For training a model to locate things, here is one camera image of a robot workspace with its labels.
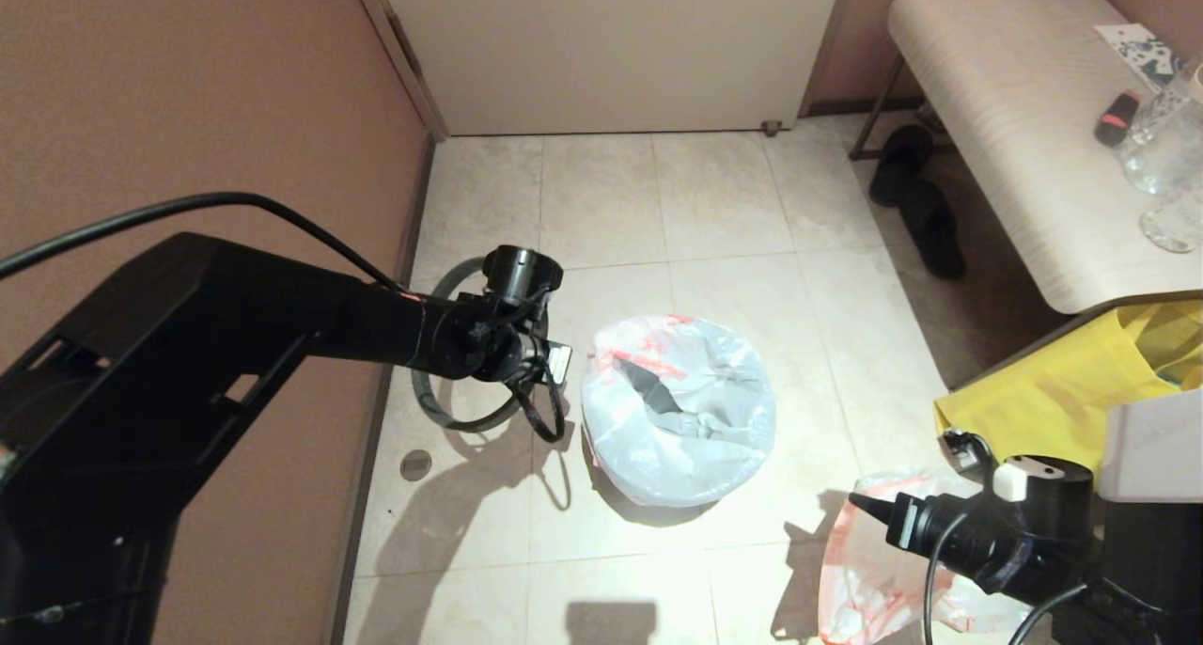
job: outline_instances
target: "baseboard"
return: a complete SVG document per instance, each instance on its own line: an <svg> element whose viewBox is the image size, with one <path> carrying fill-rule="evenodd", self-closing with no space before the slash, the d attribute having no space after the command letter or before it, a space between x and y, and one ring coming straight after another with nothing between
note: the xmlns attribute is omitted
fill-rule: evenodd
<svg viewBox="0 0 1203 645"><path fill-rule="evenodd" d="M417 233L422 226L422 213L426 211L426 190L431 183L431 168L434 165L434 136L426 138L426 153L422 160L422 170L417 174L417 183L414 190L414 208L409 215L409 225L401 241L401 259L397 262L397 280L404 286L414 277L414 256L417 255ZM343 632L346 631L346 611L351 600L351 585L355 582L355 558L360 552L360 538L363 534L363 517L368 509L368 492L372 490L372 471L375 466L375 454L380 444L380 430L384 426L384 410L389 404L389 389L392 384L392 366L379 366L377 371L377 383L372 392L371 410L368 415L368 431L360 448L360 473L356 475L354 490L355 498L351 508L351 520L346 532L345 554L343 567L338 578L338 590L334 596L330 631L326 643L342 645Z"/></svg>
<svg viewBox="0 0 1203 645"><path fill-rule="evenodd" d="M811 105L806 117L829 117L829 114L867 114L873 110L876 100L845 100L845 101L816 101ZM882 111L918 110L923 105L920 96L891 96L885 100Z"/></svg>
<svg viewBox="0 0 1203 645"><path fill-rule="evenodd" d="M434 166L434 148L438 143L434 135L426 135L426 156L422 160L422 172L417 174L417 190L414 196L414 213L409 215L409 229L402 242L398 272L403 284L409 285L414 277L414 260L417 259L417 233L422 230L422 215L426 213L426 190L431 185L431 170Z"/></svg>

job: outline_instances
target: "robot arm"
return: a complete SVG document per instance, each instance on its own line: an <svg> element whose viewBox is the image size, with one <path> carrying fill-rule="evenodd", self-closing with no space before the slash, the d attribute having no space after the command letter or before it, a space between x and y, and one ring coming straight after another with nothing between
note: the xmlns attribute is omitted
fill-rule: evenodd
<svg viewBox="0 0 1203 645"><path fill-rule="evenodd" d="M449 301L190 233L118 268L0 378L0 641L149 643L180 513L307 356L544 380L563 272L485 273Z"/></svg>
<svg viewBox="0 0 1203 645"><path fill-rule="evenodd" d="M964 457L950 443L982 439L944 440ZM849 502L885 523L891 546L938 558L985 593L1033 605L1036 619L1051 614L1061 645L1199 643L1203 505L1103 503L1089 469L1056 457L977 461L992 478L967 499L899 493L885 502L853 493ZM1096 504L1106 504L1103 539L1094 532Z"/></svg>

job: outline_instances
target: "bench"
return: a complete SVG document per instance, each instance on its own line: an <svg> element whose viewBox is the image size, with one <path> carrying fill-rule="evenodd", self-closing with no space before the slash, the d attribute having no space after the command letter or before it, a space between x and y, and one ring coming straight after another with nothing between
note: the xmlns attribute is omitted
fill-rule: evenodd
<svg viewBox="0 0 1203 645"><path fill-rule="evenodd" d="M1148 88L1095 31L1126 24L1106 0L895 0L900 57L853 148L911 67L1050 307L1098 312L1198 295L1203 254L1174 255L1138 226L1150 196L1092 136L1119 93Z"/></svg>

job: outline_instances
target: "red and white plastic bag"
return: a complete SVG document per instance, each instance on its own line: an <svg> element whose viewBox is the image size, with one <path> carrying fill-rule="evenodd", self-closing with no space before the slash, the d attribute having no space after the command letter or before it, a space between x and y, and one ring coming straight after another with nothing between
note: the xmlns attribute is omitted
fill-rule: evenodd
<svg viewBox="0 0 1203 645"><path fill-rule="evenodd" d="M950 493L970 497L982 486L950 468L872 474L855 491L894 501ZM845 502L828 538L819 580L819 637L828 644L871 645L923 616L928 560L885 543L885 525ZM1011 633L1027 605L996 593L943 567L936 570L931 616L961 633Z"/></svg>
<svg viewBox="0 0 1203 645"><path fill-rule="evenodd" d="M581 402L598 466L636 504L715 502L772 449L760 357L739 333L700 319L639 316L594 333Z"/></svg>

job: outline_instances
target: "paper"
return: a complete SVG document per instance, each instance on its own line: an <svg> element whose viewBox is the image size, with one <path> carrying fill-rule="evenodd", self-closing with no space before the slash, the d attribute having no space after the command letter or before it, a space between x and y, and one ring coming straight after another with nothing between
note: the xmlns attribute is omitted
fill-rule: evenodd
<svg viewBox="0 0 1203 645"><path fill-rule="evenodd" d="M1139 24L1100 24L1095 31L1144 79L1151 91L1158 93L1169 84L1185 64L1165 41L1157 40Z"/></svg>

